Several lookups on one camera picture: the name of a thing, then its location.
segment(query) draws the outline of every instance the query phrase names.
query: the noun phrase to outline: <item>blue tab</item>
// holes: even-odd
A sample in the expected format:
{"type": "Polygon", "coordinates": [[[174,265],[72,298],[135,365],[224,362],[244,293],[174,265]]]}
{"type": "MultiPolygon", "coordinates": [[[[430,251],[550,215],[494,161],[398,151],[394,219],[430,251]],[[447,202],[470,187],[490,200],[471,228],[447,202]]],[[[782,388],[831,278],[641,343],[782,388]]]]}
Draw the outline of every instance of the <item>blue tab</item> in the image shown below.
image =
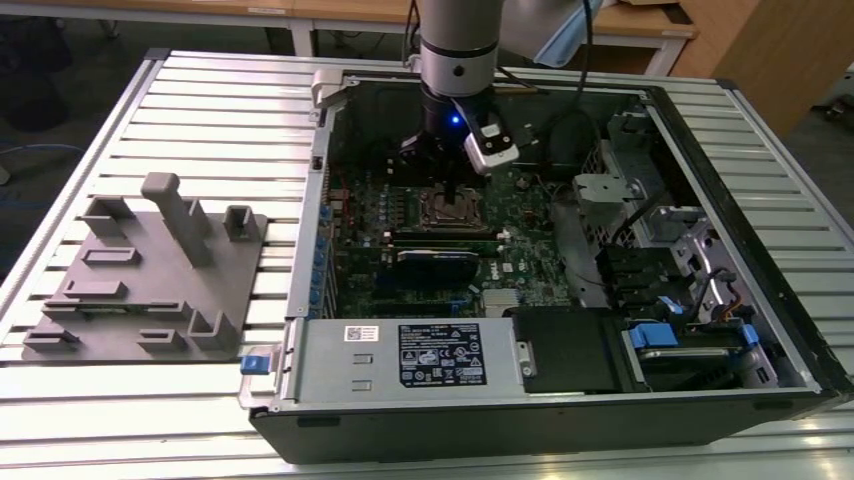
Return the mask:
{"type": "Polygon", "coordinates": [[[240,373],[243,375],[270,374],[270,357],[267,355],[247,355],[240,359],[240,373]]]}
{"type": "Polygon", "coordinates": [[[753,325],[742,325],[738,327],[738,332],[742,334],[742,337],[745,337],[745,342],[749,346],[755,347],[759,345],[759,334],[753,325]]]}
{"type": "Polygon", "coordinates": [[[669,323],[642,323],[629,330],[629,337],[635,348],[679,346],[669,323]]]}
{"type": "Polygon", "coordinates": [[[629,330],[629,338],[631,339],[631,345],[635,348],[646,347],[646,338],[643,338],[643,332],[638,328],[629,330]]]}

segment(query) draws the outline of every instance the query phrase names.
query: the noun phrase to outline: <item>aluminum extrusion table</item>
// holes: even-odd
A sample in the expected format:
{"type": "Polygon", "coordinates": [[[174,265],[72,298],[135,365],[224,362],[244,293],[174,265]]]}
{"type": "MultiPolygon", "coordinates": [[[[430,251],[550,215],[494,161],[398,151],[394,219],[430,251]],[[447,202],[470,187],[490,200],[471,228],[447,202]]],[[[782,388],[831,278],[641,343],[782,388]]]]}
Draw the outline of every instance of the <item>aluminum extrusion table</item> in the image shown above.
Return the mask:
{"type": "MultiPolygon", "coordinates": [[[[144,175],[158,170],[182,176],[180,193],[200,197],[206,211],[239,202],[271,218],[243,343],[280,341],[312,148],[310,85],[319,68],[400,67],[178,51],[144,61],[0,290],[0,477],[570,479],[583,471],[586,478],[850,478],[854,403],[805,420],[761,425],[703,447],[294,466],[258,436],[238,405],[236,364],[35,367],[20,361],[25,332],[88,233],[76,220],[87,198],[138,195],[144,175]]],[[[559,71],[515,72],[533,81],[575,78],[559,71]]],[[[591,77],[667,89],[835,354],[854,371],[854,235],[739,92],[709,80],[591,77]]],[[[139,197],[130,204],[154,208],[139,197]]],[[[260,394],[272,385],[254,382],[254,389],[260,394]]]]}

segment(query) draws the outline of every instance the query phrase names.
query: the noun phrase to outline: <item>power supply label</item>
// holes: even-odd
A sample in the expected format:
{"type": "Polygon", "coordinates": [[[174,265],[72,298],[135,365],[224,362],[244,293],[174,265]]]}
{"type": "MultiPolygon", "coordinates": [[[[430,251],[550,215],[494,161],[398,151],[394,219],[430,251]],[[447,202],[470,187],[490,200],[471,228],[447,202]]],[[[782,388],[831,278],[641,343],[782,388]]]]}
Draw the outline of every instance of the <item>power supply label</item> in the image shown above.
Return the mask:
{"type": "Polygon", "coordinates": [[[486,385],[481,327],[400,325],[400,383],[406,388],[486,385]]]}

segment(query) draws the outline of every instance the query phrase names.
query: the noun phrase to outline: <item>black cable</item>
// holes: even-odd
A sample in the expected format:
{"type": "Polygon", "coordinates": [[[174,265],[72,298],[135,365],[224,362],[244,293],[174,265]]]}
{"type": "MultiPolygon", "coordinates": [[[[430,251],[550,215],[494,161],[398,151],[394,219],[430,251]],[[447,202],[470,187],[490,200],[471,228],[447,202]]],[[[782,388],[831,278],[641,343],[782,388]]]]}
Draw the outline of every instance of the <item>black cable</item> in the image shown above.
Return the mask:
{"type": "Polygon", "coordinates": [[[406,44],[410,38],[410,28],[412,27],[412,14],[415,13],[415,0],[410,1],[410,13],[406,16],[406,29],[403,30],[403,38],[400,39],[400,61],[406,64],[406,44]]]}
{"type": "Polygon", "coordinates": [[[590,121],[590,125],[593,126],[594,135],[597,137],[595,138],[597,143],[593,146],[591,151],[599,148],[599,145],[602,143],[602,132],[599,131],[599,124],[597,123],[597,120],[593,118],[593,116],[585,111],[585,109],[581,108],[582,94],[585,93],[585,88],[587,86],[587,75],[590,73],[590,61],[591,61],[591,50],[593,50],[593,7],[590,5],[590,0],[583,0],[582,3],[583,3],[583,10],[585,10],[585,28],[587,30],[586,32],[587,46],[585,47],[585,51],[582,52],[581,77],[578,80],[575,95],[573,96],[573,100],[570,100],[570,106],[566,109],[561,110],[554,115],[551,115],[551,117],[546,119],[543,124],[534,131],[534,137],[539,140],[541,144],[543,145],[543,149],[541,151],[542,158],[539,159],[542,164],[547,163],[546,161],[549,156],[547,145],[550,145],[551,143],[551,135],[554,133],[554,129],[567,118],[571,118],[575,115],[585,116],[590,121]]]}
{"type": "Polygon", "coordinates": [[[517,77],[517,75],[514,75],[505,67],[502,67],[501,65],[495,67],[495,69],[502,72],[502,74],[510,79],[513,80],[515,83],[518,83],[519,85],[522,85],[526,88],[534,89],[538,92],[546,92],[546,90],[543,90],[542,88],[539,88],[537,85],[534,85],[531,82],[529,82],[527,80],[517,77]]]}
{"type": "Polygon", "coordinates": [[[415,7],[415,28],[410,32],[410,54],[418,52],[418,45],[415,44],[415,35],[422,29],[422,12],[418,10],[418,2],[412,0],[412,5],[415,7]]]}
{"type": "Polygon", "coordinates": [[[667,190],[661,190],[649,196],[641,206],[638,206],[638,209],[633,212],[631,215],[629,215],[626,220],[623,220],[619,228],[614,231],[614,235],[611,235],[611,238],[609,240],[609,245],[614,245],[614,242],[617,242],[617,239],[623,234],[623,232],[627,232],[634,223],[641,219],[641,217],[643,217],[643,215],[646,215],[647,212],[653,210],[653,207],[658,204],[666,194],[667,190]]]}
{"type": "Polygon", "coordinates": [[[575,90],[575,98],[573,104],[578,106],[582,93],[585,93],[585,87],[587,86],[587,73],[590,72],[590,51],[593,50],[593,7],[590,6],[590,0],[582,0],[585,5],[585,28],[587,29],[587,46],[582,53],[582,76],[578,79],[578,89],[575,90]]]}

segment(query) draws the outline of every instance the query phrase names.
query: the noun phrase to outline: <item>cable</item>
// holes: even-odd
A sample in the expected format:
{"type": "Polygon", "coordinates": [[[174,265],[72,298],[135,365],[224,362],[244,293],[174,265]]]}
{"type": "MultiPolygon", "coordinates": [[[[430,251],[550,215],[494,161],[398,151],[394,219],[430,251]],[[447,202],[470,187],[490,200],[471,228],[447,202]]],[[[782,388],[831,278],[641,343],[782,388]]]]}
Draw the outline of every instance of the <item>cable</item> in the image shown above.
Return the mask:
{"type": "Polygon", "coordinates": [[[578,106],[582,93],[585,93],[585,87],[587,86],[587,73],[590,72],[590,51],[593,50],[593,7],[590,6],[590,0],[582,0],[585,5],[585,29],[587,30],[587,47],[582,53],[582,76],[578,79],[578,90],[575,91],[575,99],[573,103],[578,106]]]}
{"type": "Polygon", "coordinates": [[[415,35],[422,29],[422,12],[418,10],[418,2],[412,0],[415,6],[415,28],[410,32],[410,54],[418,51],[418,45],[415,45],[415,35]]]}
{"type": "Polygon", "coordinates": [[[685,317],[683,317],[686,319],[685,323],[691,323],[697,320],[697,316],[699,315],[699,306],[703,304],[703,298],[706,298],[706,291],[709,291],[709,285],[711,284],[711,281],[715,279],[718,275],[729,271],[730,270],[726,267],[718,267],[711,272],[709,272],[709,275],[703,279],[703,283],[699,286],[699,292],[697,293],[697,300],[694,301],[694,306],[691,307],[691,310],[689,310],[689,313],[685,314],[685,317]]]}
{"type": "Polygon", "coordinates": [[[650,197],[643,201],[638,209],[633,212],[631,215],[629,215],[626,220],[623,220],[623,223],[621,224],[619,228],[614,231],[614,235],[611,235],[611,238],[609,239],[609,245],[614,245],[614,242],[617,242],[617,239],[623,234],[623,232],[629,231],[634,223],[641,219],[641,217],[643,217],[643,215],[647,214],[647,212],[658,204],[658,202],[661,201],[661,199],[665,197],[666,194],[667,194],[667,190],[661,190],[655,192],[653,195],[650,195],[650,197]]]}
{"type": "Polygon", "coordinates": [[[541,87],[538,87],[537,85],[534,85],[531,82],[529,82],[527,80],[517,77],[517,75],[514,75],[505,67],[502,67],[501,65],[495,67],[495,69],[502,72],[502,74],[510,79],[513,80],[515,83],[518,83],[519,85],[522,85],[526,88],[530,88],[533,90],[537,90],[538,93],[549,93],[547,90],[542,89],[541,87]]]}
{"type": "Polygon", "coordinates": [[[403,38],[400,39],[400,62],[403,62],[403,65],[406,66],[406,44],[407,44],[407,40],[410,38],[410,28],[412,27],[412,15],[415,14],[415,9],[418,7],[415,6],[415,0],[410,0],[410,13],[406,16],[406,29],[403,30],[403,38]]]}
{"type": "Polygon", "coordinates": [[[735,311],[735,309],[742,305],[742,294],[733,287],[733,282],[726,282],[726,289],[733,294],[733,301],[727,305],[727,307],[721,312],[721,316],[718,317],[718,321],[729,321],[729,317],[735,311]]]}
{"type": "Polygon", "coordinates": [[[21,145],[19,147],[8,148],[0,151],[0,155],[5,155],[7,153],[17,152],[21,150],[74,150],[78,153],[86,153],[80,147],[75,147],[74,145],[66,145],[62,143],[35,143],[32,145],[21,145]]]}

